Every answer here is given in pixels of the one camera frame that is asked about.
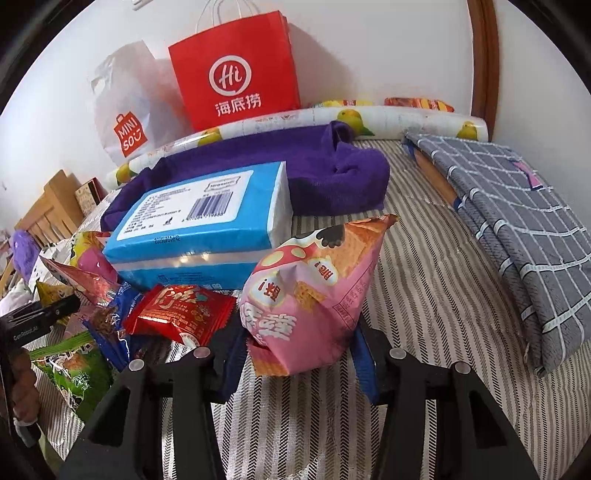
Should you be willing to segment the person's left hand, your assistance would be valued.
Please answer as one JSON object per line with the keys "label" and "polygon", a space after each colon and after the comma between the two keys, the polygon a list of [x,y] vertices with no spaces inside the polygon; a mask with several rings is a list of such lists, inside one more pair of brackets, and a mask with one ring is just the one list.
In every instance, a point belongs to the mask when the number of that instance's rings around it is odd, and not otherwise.
{"label": "person's left hand", "polygon": [[11,357],[11,367],[15,378],[11,393],[13,414],[22,422],[35,422],[40,412],[40,397],[28,351],[15,351]]}

